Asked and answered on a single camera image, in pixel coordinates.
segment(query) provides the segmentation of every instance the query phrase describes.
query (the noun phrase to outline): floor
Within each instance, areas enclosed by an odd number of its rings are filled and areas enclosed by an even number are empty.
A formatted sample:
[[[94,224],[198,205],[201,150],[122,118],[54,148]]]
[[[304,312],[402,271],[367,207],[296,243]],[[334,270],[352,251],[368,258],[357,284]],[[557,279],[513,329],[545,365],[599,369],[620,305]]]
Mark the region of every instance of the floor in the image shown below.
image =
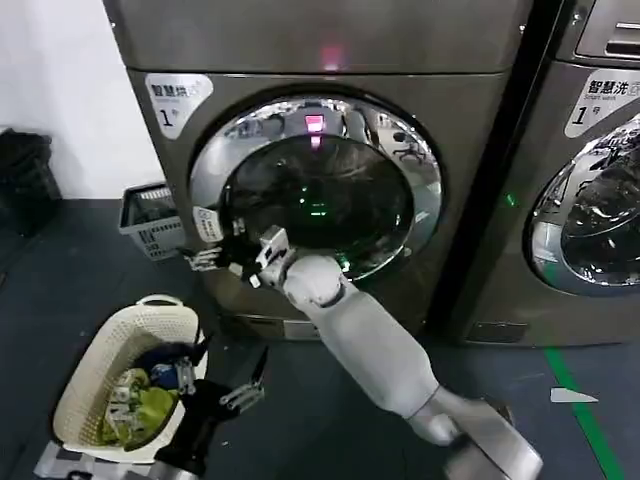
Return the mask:
[[[0,480],[33,477],[66,378],[112,312],[149,293],[168,293],[216,327],[215,309],[185,263],[146,260],[118,234],[117,214],[118,202],[69,202],[26,246],[0,230],[0,266],[10,268],[0,288],[0,375],[11,382],[0,396]],[[545,461],[542,479],[612,479],[640,471],[640,344],[561,352],[577,387],[600,399],[587,413],[590,428],[612,452],[605,463],[619,467],[605,465],[608,477],[576,409],[550,403],[558,382],[543,350],[425,344],[443,384],[511,406],[516,427]],[[270,347],[267,397],[220,429],[207,478],[442,478],[446,449],[419,440],[404,422],[374,408],[322,345]],[[211,375],[242,383],[261,348],[260,342],[219,337]]]

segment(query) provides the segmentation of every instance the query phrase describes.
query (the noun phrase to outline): wicker basket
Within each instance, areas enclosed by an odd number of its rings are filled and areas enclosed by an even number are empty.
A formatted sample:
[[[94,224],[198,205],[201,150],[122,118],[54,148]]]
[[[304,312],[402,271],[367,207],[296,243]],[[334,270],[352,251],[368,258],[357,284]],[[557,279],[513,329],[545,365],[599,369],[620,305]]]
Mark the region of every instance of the wicker basket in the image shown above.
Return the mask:
[[[169,305],[149,305],[149,302]],[[66,450],[122,463],[152,463],[155,453],[173,438],[184,407],[178,402],[165,427],[141,448],[102,446],[100,427],[109,395],[120,375],[144,352],[165,342],[193,343],[199,333],[193,310],[168,295],[150,295],[111,316],[100,328],[60,398],[53,432]],[[207,355],[196,366],[204,378]]]

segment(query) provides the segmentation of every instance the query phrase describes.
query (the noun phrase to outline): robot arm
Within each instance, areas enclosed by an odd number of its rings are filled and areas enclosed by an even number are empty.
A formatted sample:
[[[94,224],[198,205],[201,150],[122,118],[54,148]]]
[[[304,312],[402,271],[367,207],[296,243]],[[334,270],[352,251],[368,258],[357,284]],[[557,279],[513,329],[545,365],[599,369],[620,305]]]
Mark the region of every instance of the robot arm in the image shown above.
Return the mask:
[[[444,389],[422,346],[372,296],[351,284],[333,258],[298,256],[277,227],[261,244],[261,271],[252,283],[280,290],[303,312],[376,405],[400,415],[432,443],[448,445],[461,435],[471,440],[447,466],[449,478],[537,478],[542,460],[531,445],[487,403]]]

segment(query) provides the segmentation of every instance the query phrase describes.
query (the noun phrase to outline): green floor line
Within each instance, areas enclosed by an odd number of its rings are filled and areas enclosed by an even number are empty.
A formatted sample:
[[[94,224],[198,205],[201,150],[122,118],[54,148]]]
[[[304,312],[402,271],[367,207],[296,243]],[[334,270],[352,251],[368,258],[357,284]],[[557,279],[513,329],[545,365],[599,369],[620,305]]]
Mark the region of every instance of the green floor line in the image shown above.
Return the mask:
[[[566,363],[564,363],[562,354],[558,350],[547,348],[545,349],[545,356],[558,383],[564,388],[580,391],[571,373],[569,373]],[[580,424],[580,428],[582,428],[591,446],[591,450],[593,450],[596,460],[598,460],[600,464],[605,478],[607,480],[623,480],[624,473],[622,473],[622,469],[620,468],[620,462],[618,462],[615,454],[611,448],[609,448],[607,440],[602,430],[600,430],[593,413],[591,413],[589,405],[586,403],[574,403],[571,407],[573,414]]]

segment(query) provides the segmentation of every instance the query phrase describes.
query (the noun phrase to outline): washing machine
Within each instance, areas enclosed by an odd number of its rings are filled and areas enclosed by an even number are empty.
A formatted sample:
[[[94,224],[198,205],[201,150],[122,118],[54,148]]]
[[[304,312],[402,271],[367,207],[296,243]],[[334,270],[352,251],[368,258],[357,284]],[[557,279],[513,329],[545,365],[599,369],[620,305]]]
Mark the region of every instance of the washing machine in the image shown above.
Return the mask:
[[[640,3],[559,21],[507,179],[451,313],[467,342],[640,334]]]
[[[528,0],[105,0],[194,250],[271,225],[425,321]],[[232,333],[316,338],[282,296],[204,283]]]

